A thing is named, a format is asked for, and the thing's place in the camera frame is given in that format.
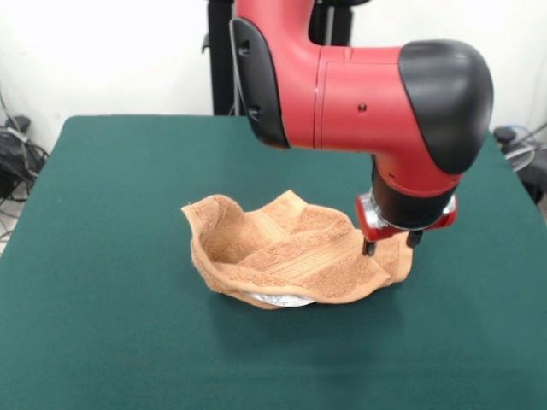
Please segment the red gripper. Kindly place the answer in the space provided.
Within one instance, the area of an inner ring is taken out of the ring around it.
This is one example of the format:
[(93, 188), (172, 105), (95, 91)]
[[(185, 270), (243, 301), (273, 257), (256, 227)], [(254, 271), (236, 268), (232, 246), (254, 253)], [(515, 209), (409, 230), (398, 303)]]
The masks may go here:
[(439, 230), (452, 226), (458, 214), (458, 201), (456, 195), (452, 195), (448, 204), (444, 207), (440, 218), (432, 225), (416, 229), (402, 228), (384, 220), (373, 199), (371, 192), (361, 194), (356, 199), (356, 214), (363, 236), (362, 254), (372, 257), (375, 254), (378, 241), (389, 239), (395, 235), (407, 232), (406, 245), (414, 249), (422, 239), (423, 232)]

